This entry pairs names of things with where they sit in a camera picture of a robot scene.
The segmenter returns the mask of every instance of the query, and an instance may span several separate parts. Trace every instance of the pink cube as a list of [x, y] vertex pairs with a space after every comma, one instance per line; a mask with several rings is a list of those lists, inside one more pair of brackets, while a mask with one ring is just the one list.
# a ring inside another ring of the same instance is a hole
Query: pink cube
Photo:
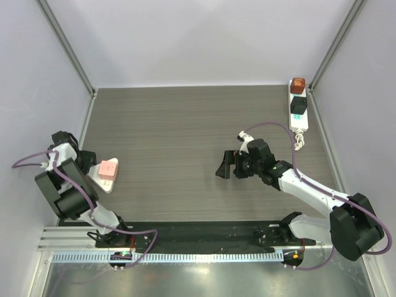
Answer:
[[99, 167], [99, 177], [106, 181], [115, 181], [117, 177], [118, 164], [110, 161], [102, 161]]

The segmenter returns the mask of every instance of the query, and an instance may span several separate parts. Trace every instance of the white wall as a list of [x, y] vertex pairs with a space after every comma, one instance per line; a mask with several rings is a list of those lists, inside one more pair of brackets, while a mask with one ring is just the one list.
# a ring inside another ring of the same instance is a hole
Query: white wall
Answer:
[[311, 80], [353, 0], [49, 0], [96, 87]]
[[60, 129], [78, 135], [89, 95], [35, 1], [3, 1], [0, 28], [0, 295], [16, 297], [26, 296], [43, 226], [56, 218], [34, 182], [41, 169], [10, 166]]
[[[368, 1], [316, 88], [350, 193], [368, 196], [394, 236], [395, 15], [394, 0]], [[378, 258], [391, 291], [395, 289], [395, 251], [392, 248]]]

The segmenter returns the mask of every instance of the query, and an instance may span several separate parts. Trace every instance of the power strip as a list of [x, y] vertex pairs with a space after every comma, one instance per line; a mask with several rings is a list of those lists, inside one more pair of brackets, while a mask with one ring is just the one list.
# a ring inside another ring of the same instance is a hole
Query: power strip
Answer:
[[296, 145], [295, 149], [299, 150], [304, 145], [303, 133], [308, 130], [308, 109], [305, 110], [304, 114], [292, 114], [290, 105], [293, 101], [294, 96], [307, 97], [306, 89], [302, 94], [292, 94], [290, 92], [291, 80], [289, 81], [288, 94], [289, 94], [289, 129], [296, 134]]

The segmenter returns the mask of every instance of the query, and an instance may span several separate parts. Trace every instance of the floor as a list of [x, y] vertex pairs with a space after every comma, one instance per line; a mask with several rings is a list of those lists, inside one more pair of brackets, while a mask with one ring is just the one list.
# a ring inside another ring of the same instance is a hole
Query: floor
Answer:
[[[299, 169], [329, 187], [334, 179], [313, 114]], [[100, 202], [128, 221], [273, 220], [310, 206], [257, 178], [215, 176], [224, 150], [262, 121], [288, 123], [287, 86], [100, 89], [84, 149], [98, 160], [118, 158], [114, 190]], [[291, 160], [287, 134], [276, 126], [252, 131], [278, 160]]]

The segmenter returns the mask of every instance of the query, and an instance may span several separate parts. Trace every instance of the white cable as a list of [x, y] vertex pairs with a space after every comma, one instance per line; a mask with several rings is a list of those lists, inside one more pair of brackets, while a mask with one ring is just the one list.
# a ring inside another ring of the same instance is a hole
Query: white cable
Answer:
[[303, 136], [304, 131], [302, 129], [295, 129], [293, 130], [293, 132], [296, 134], [295, 150], [300, 150], [305, 144], [304, 136]]

